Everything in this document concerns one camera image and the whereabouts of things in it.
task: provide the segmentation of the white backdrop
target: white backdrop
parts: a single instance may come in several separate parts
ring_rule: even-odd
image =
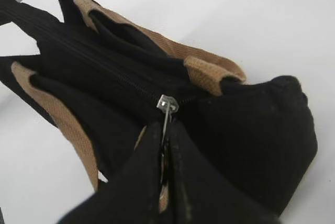
[[[224,55],[249,83],[297,76],[315,117],[319,151],[282,215],[288,224],[335,220],[335,0],[96,0],[141,26]],[[61,18],[57,0],[24,0]],[[10,36],[16,35],[15,42]],[[0,55],[38,53],[14,25]],[[6,224],[52,224],[92,193],[72,147],[0,86],[0,206]]]

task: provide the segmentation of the zipper pull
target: zipper pull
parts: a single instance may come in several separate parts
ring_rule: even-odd
[[[162,95],[157,103],[157,108],[165,114],[161,140],[161,192],[159,199],[159,212],[163,212],[167,208],[169,202],[169,140],[165,137],[166,127],[168,123],[172,121],[171,114],[178,111],[179,105],[173,97]]]
[[[178,111],[179,105],[174,97],[162,95],[157,103],[157,108],[160,109],[165,114],[164,125],[163,125],[163,137],[161,141],[161,145],[164,145],[166,126],[168,125],[168,122],[171,122],[172,120],[171,114],[176,113]]]

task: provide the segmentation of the handbag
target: handbag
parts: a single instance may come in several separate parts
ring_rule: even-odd
[[[96,190],[59,223],[278,223],[317,152],[299,81],[246,85],[229,59],[93,0],[59,3],[64,23],[0,0],[0,25],[40,49],[0,58],[0,80],[62,131]]]

